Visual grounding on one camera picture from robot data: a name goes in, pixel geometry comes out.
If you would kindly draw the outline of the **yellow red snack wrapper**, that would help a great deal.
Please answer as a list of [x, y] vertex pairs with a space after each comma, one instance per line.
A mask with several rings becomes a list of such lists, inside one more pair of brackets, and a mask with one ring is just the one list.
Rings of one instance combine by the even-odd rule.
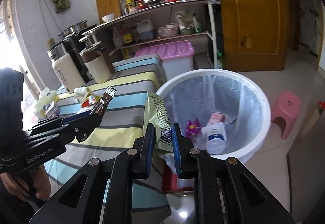
[[81, 104], [81, 108], [83, 109], [83, 108], [93, 107], [98, 102], [99, 99], [100, 97], [97, 95], [88, 95], [85, 98], [85, 101], [83, 101], [83, 103]]

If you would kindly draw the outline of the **magenta snack wrapper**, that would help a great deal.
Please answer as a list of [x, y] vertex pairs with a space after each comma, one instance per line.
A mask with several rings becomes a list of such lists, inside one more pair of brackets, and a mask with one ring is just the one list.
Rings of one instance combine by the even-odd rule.
[[201, 129], [202, 126], [199, 122], [199, 119], [195, 119], [194, 121], [187, 120], [185, 137], [190, 139], [197, 139], [201, 135]]

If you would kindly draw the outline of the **cream paper bag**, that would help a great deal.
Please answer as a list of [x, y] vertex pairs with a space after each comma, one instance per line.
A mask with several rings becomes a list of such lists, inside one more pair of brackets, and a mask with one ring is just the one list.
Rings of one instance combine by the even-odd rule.
[[74, 89], [74, 99], [78, 103], [82, 103], [85, 99], [93, 94], [93, 91], [89, 87], [78, 87]]

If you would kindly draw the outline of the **green printed wrapper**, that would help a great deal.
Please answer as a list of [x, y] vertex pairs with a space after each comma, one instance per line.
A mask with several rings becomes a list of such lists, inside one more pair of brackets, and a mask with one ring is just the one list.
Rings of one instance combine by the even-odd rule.
[[167, 153], [173, 152], [170, 119], [163, 99], [153, 92], [148, 92], [145, 103], [144, 131], [146, 131], [149, 123], [156, 130], [155, 148]]

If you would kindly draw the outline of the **white blue yogurt tub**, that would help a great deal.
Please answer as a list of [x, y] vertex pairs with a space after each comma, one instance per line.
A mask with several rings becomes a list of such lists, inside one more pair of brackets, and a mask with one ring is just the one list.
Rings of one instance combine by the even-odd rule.
[[210, 155], [218, 155], [226, 149], [226, 131], [223, 122], [202, 128], [202, 135], [206, 139], [206, 150]]

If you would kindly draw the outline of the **strawberry milk carton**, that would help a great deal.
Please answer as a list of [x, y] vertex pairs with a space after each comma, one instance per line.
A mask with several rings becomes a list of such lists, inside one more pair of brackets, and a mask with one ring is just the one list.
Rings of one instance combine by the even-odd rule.
[[225, 121], [225, 115], [220, 113], [220, 112], [213, 112], [211, 114], [211, 117], [209, 118], [206, 126], [214, 125], [219, 122], [224, 122]]

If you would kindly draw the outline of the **white trash bin with liner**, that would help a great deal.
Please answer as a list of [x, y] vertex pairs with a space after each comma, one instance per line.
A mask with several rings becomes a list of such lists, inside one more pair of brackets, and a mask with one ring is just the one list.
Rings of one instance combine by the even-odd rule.
[[200, 69], [180, 74], [156, 92], [171, 123], [185, 132], [187, 121], [206, 126], [212, 114], [225, 118], [226, 148], [218, 159], [236, 157], [243, 164], [263, 145], [271, 126], [271, 107], [262, 89], [228, 70]]

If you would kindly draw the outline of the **white kitchen shelf rack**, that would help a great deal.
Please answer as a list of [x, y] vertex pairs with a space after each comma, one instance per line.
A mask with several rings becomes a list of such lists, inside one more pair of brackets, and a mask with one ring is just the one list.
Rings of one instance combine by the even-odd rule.
[[184, 1], [175, 1], [171, 3], [164, 3], [161, 5], [156, 5], [146, 9], [138, 10], [136, 12], [126, 14], [117, 18], [112, 19], [111, 21], [104, 22], [96, 27], [91, 28], [90, 30], [83, 33], [83, 37], [79, 40], [80, 43], [85, 42], [86, 44], [93, 44], [98, 41], [97, 34], [100, 31], [108, 29], [118, 23], [128, 22], [129, 20], [135, 19], [139, 20], [140, 18], [148, 18], [153, 21], [155, 26], [162, 26], [171, 22], [175, 22], [176, 12], [181, 9], [189, 9], [191, 5], [203, 5], [206, 6], [208, 19], [205, 17], [205, 13], [202, 11], [202, 22], [204, 22], [204, 31], [202, 34], [205, 34], [210, 38], [212, 43], [213, 56], [210, 59], [210, 65], [213, 68], [217, 68], [217, 59], [218, 59], [218, 44], [217, 44], [217, 32], [216, 32], [216, 19], [213, 12], [213, 4], [220, 4], [221, 0], [184, 0]]

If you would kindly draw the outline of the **purple milk carton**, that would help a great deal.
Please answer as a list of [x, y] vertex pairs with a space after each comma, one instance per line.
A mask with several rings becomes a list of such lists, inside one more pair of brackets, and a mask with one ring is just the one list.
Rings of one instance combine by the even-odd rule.
[[46, 118], [54, 118], [60, 114], [60, 107], [58, 104], [53, 100], [47, 107], [46, 107]]

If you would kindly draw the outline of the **cream brown lidded pitcher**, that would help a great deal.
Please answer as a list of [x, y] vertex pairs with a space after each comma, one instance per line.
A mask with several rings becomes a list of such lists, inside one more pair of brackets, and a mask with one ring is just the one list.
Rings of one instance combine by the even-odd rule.
[[105, 83], [115, 73], [109, 52], [101, 42], [86, 47], [79, 55], [97, 84]]

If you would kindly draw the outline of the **pink lidded storage box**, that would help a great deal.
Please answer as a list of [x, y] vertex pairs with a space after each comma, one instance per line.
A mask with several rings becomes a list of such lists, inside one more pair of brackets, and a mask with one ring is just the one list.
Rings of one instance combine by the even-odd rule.
[[157, 55], [162, 60], [167, 80], [193, 71], [194, 48], [188, 40], [159, 44], [139, 49], [135, 57]]

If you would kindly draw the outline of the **white bowl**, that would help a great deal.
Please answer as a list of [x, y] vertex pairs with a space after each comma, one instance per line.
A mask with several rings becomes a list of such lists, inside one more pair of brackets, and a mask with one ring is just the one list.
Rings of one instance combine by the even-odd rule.
[[115, 14], [112, 13], [112, 14], [108, 14], [108, 15], [103, 16], [101, 19], [102, 19], [103, 22], [110, 22], [114, 18], [115, 18]]

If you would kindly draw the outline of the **wooden cutting board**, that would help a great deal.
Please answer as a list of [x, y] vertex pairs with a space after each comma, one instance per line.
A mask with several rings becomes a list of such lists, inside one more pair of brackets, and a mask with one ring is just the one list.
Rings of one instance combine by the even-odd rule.
[[99, 22], [104, 23], [102, 17], [114, 14], [115, 17], [122, 15], [120, 0], [96, 0]]

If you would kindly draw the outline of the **pink plastic stool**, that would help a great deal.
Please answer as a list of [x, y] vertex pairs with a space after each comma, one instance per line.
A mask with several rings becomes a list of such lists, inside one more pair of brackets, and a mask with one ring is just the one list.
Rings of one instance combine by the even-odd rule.
[[292, 92], [285, 90], [271, 109], [271, 122], [281, 129], [281, 138], [286, 139], [296, 122], [301, 108], [300, 99]]

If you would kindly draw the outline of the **green sauce bottle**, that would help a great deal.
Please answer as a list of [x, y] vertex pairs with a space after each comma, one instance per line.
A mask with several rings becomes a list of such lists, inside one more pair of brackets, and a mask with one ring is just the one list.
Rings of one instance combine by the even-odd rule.
[[126, 0], [126, 6], [129, 13], [133, 11], [134, 3], [133, 0]]

